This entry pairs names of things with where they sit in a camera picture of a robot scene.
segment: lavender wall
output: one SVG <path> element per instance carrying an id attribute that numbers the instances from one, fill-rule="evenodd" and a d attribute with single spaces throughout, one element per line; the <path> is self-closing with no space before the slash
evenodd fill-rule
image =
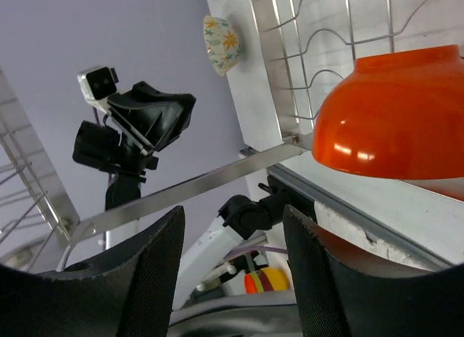
<path id="1" fill-rule="evenodd" d="M 0 0 L 0 65 L 82 218 L 102 210 L 107 179 L 71 159 L 80 122 L 93 119 L 76 80 L 88 67 L 116 67 L 124 88 L 145 80 L 197 97 L 190 128 L 160 153 L 144 194 L 238 159 L 244 144 L 227 80 L 204 48 L 206 13 L 205 0 Z M 247 194 L 244 180 L 184 204 L 187 246 L 233 194 Z M 99 249 L 92 240 L 73 258 Z"/>

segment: ceramic bowl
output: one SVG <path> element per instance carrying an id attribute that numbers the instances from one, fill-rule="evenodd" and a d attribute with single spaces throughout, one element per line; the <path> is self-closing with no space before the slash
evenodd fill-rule
<path id="1" fill-rule="evenodd" d="M 464 61 L 458 46 L 361 58 L 327 96 L 312 155 L 342 172 L 401 180 L 460 178 Z"/>
<path id="2" fill-rule="evenodd" d="M 226 20 L 207 15 L 203 19 L 203 35 L 212 67 L 224 76 L 239 62 L 242 53 L 236 30 Z"/>

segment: dish rack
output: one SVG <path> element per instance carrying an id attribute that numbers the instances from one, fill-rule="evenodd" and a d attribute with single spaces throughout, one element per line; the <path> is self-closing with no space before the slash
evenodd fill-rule
<path id="1" fill-rule="evenodd" d="M 54 270 L 78 214 L 1 70 L 0 144 L 0 264 Z"/>
<path id="2" fill-rule="evenodd" d="M 463 2 L 252 0 L 282 138 L 312 132 L 325 97 L 353 71 L 356 58 L 462 46 Z M 462 178 L 407 183 L 464 201 Z"/>

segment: purple cable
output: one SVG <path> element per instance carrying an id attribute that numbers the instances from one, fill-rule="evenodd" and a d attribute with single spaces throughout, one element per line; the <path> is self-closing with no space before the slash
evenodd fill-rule
<path id="1" fill-rule="evenodd" d="M 277 254 L 285 254 L 288 252 L 285 249 L 273 248 L 272 246 L 245 246 L 243 248 L 236 248 L 228 253 L 226 257 L 234 256 L 241 253 L 247 253 L 251 251 L 267 251 L 267 252 L 276 252 Z"/>

